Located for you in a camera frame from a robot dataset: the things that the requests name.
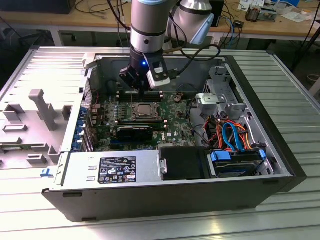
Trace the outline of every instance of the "warning label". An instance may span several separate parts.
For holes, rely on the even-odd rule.
[[[133,183],[137,181],[136,157],[104,157],[100,159],[100,184]]]

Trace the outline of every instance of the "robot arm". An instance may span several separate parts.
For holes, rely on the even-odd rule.
[[[212,21],[209,0],[132,0],[130,63],[120,77],[133,89],[157,89],[178,76],[177,70],[168,70],[162,50],[165,37],[176,38],[175,28],[169,19],[182,28],[191,44],[202,44]],[[184,39],[178,32],[179,39]]]

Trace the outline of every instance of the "green circuit board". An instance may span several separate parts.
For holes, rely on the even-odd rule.
[[[174,101],[176,95],[164,94],[162,102],[157,103],[130,103],[121,102],[113,96],[107,97],[99,104],[97,109],[96,122],[94,125],[97,143],[94,146],[96,152],[101,151],[135,151],[135,150],[155,150],[161,146],[195,146],[195,138],[186,118],[187,99],[179,103]],[[152,112],[152,121],[144,123],[132,122],[133,105],[143,106],[151,104],[157,109]],[[120,142],[117,139],[117,128],[121,126],[148,126],[155,129],[152,140],[145,142]]]

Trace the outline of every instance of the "motherboard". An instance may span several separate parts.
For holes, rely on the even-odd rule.
[[[94,151],[195,146],[186,117],[190,99],[177,101],[174,93],[162,93],[158,102],[133,102],[131,97],[105,96],[92,105]]]

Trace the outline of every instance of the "wooden table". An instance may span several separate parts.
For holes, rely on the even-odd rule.
[[[89,5],[104,4],[105,0],[88,0]],[[310,29],[311,22],[303,21],[296,23],[284,17],[278,16],[275,22],[259,21],[249,22],[245,19],[244,11],[237,11],[239,0],[227,0],[227,5],[231,14],[236,20],[244,22],[242,38],[250,39],[274,39],[274,40],[295,40],[303,41]],[[299,8],[317,7],[318,1],[311,3],[301,2]],[[88,11],[88,4],[82,2],[78,8]],[[97,6],[94,10],[99,11],[108,8],[108,5]],[[131,20],[131,3],[123,6],[126,24],[130,25]],[[48,13],[26,13],[26,12],[0,12],[0,15],[9,22],[12,27],[17,29],[37,29],[49,30],[52,34],[56,46],[63,46],[60,31],[83,31],[83,32],[116,32],[117,22],[111,10],[105,11],[104,18],[82,13],[75,9],[68,15],[48,14]],[[5,23],[0,22],[0,27],[7,27]],[[208,36],[212,37],[213,43],[218,43],[220,38],[225,37],[230,28],[222,19],[218,27],[212,27]]]

